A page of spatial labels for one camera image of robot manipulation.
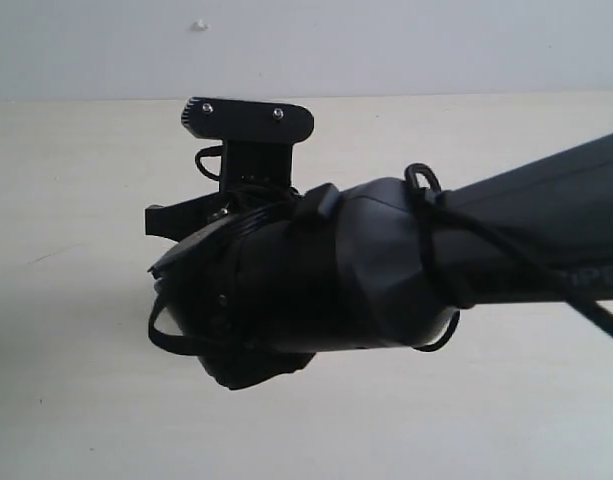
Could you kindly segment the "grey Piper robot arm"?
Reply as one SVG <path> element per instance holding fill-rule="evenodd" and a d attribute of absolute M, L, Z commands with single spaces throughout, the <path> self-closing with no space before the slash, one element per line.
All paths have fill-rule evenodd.
<path fill-rule="evenodd" d="M 464 310 L 561 302 L 613 339 L 613 133 L 475 184 L 426 165 L 249 187 L 152 267 L 148 336 L 239 390 L 320 352 L 442 348 Z"/>

